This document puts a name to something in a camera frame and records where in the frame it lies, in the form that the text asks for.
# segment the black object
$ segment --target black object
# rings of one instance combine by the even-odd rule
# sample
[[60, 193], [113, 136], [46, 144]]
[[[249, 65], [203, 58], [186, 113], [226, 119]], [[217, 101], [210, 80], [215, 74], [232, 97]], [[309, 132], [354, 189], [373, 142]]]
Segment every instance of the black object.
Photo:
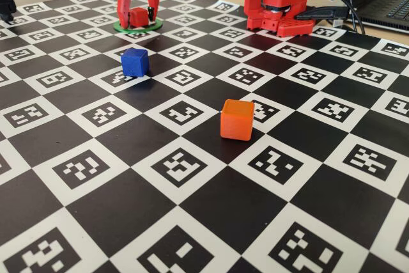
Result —
[[5, 22], [11, 22], [16, 11], [14, 0], [0, 0], [0, 18]]

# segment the green circular base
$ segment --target green circular base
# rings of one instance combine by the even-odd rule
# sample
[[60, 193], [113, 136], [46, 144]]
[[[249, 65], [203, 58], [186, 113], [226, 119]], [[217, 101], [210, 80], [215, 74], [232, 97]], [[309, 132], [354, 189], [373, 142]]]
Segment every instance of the green circular base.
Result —
[[121, 24], [119, 21], [114, 23], [114, 29], [118, 32], [124, 32], [124, 33], [145, 33], [145, 32], [149, 32], [149, 31], [153, 31], [156, 29], [159, 29], [160, 27], [162, 27], [163, 24], [163, 20], [162, 19], [155, 19], [155, 23], [147, 28], [139, 28], [139, 29], [132, 29], [132, 28], [122, 28]]

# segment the blue cube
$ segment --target blue cube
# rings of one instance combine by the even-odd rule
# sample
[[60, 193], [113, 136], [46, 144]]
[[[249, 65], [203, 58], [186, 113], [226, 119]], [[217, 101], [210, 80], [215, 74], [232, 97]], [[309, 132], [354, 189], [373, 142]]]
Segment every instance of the blue cube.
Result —
[[148, 51], [129, 48], [122, 54], [121, 62], [125, 76], [143, 77], [149, 70]]

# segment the orange cube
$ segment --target orange cube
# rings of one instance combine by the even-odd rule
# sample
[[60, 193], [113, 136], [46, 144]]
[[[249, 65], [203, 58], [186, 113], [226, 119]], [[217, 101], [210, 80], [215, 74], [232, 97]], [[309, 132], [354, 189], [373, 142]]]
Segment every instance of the orange cube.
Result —
[[220, 121], [220, 135], [228, 139], [248, 141], [253, 128], [254, 102], [227, 99]]

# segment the cube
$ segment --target cube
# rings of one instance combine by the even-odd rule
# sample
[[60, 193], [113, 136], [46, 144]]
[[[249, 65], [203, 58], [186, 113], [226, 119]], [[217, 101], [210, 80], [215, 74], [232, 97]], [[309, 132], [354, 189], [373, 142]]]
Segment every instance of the cube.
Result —
[[121, 62], [125, 76], [143, 77], [149, 70], [148, 51], [129, 48], [122, 54]]
[[251, 138], [254, 102], [227, 99], [220, 120], [220, 136], [248, 141]]

